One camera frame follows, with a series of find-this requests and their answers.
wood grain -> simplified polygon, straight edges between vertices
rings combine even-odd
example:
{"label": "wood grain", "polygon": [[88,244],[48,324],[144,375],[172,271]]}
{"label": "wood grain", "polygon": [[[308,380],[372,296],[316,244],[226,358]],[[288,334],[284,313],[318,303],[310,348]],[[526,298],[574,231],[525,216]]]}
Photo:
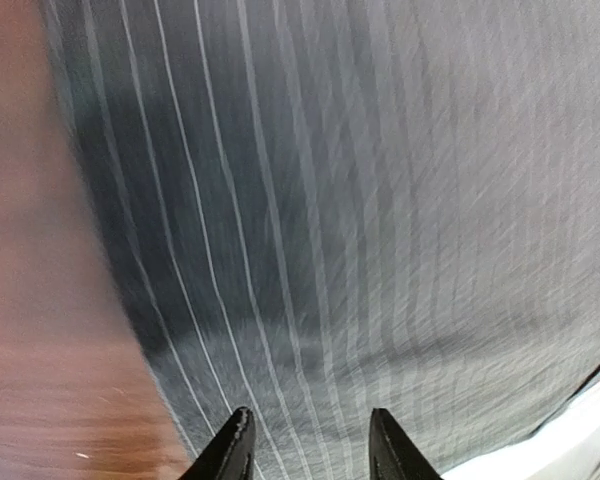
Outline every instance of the wood grain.
{"label": "wood grain", "polygon": [[0,480],[176,479],[53,98],[36,2],[0,0]]}

gray striped cloth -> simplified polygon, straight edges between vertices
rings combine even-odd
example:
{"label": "gray striped cloth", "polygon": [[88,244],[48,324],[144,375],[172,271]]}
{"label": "gray striped cloth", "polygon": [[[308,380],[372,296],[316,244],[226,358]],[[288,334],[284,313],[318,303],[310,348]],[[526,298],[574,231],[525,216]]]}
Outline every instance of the gray striped cloth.
{"label": "gray striped cloth", "polygon": [[47,0],[120,297],[195,456],[363,479],[371,408],[433,465],[600,363],[600,0]]}

wooden table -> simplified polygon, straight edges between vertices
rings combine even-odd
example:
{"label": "wooden table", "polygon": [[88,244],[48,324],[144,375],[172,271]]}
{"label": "wooden table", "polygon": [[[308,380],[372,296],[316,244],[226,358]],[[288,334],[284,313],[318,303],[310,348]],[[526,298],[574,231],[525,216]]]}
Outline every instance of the wooden table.
{"label": "wooden table", "polygon": [[175,479],[67,143],[37,2],[0,0],[0,480]]}

pinstriped fabric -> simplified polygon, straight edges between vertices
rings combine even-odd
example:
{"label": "pinstriped fabric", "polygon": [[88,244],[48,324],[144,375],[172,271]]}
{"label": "pinstriped fabric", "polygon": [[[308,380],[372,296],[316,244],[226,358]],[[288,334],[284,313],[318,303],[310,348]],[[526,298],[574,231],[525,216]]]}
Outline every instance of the pinstriped fabric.
{"label": "pinstriped fabric", "polygon": [[120,296],[190,452],[365,478],[389,408],[436,468],[600,362],[600,3],[48,0]]}

white surface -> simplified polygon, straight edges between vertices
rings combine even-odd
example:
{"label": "white surface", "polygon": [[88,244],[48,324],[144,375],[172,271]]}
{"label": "white surface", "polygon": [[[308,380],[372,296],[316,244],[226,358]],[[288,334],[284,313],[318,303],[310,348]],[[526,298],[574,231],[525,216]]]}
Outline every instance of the white surface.
{"label": "white surface", "polygon": [[583,480],[600,462],[600,382],[535,436],[474,458],[445,480]]}

